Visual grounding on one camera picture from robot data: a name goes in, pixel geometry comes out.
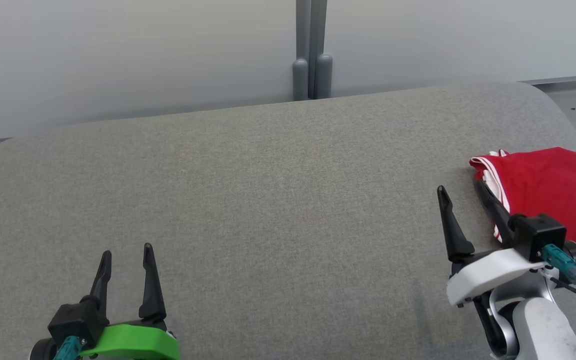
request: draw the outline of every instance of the teal cable connector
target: teal cable connector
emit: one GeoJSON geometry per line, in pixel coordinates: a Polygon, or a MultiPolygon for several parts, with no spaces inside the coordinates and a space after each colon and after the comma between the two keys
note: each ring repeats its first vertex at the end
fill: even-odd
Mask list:
{"type": "Polygon", "coordinates": [[[54,356],[54,360],[77,360],[80,357],[82,347],[82,342],[77,336],[66,337],[57,351],[57,355],[54,356]]]}
{"type": "Polygon", "coordinates": [[[559,269],[570,283],[576,284],[576,263],[575,260],[554,244],[547,244],[541,249],[541,258],[548,264],[559,269]]]}

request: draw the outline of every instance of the cable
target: cable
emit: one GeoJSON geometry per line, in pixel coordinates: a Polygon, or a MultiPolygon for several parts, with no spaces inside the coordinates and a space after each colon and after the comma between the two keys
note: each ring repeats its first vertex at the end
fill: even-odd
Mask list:
{"type": "Polygon", "coordinates": [[[575,288],[575,287],[573,287],[573,286],[571,286],[571,285],[568,285],[567,283],[559,280],[558,278],[552,277],[552,276],[549,276],[549,279],[550,279],[553,283],[555,283],[555,284],[559,285],[560,287],[562,287],[563,289],[566,289],[566,290],[568,290],[568,291],[573,292],[573,293],[576,294],[576,288],[575,288]]]}

